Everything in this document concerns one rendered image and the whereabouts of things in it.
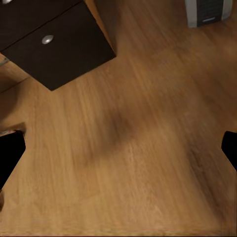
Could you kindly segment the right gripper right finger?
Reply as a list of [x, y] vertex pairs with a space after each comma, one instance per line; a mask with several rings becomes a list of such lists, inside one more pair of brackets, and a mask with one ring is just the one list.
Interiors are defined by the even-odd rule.
[[221, 149], [237, 171], [237, 133], [226, 131]]

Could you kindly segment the desktop computer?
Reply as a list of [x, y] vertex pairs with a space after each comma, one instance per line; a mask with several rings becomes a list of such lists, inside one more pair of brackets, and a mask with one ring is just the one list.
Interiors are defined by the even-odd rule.
[[185, 0], [189, 28], [199, 27], [230, 17], [233, 0]]

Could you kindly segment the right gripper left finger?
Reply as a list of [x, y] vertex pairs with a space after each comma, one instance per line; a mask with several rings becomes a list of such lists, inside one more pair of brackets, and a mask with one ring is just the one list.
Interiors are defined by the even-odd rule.
[[0, 137], [0, 191], [25, 150], [21, 131]]

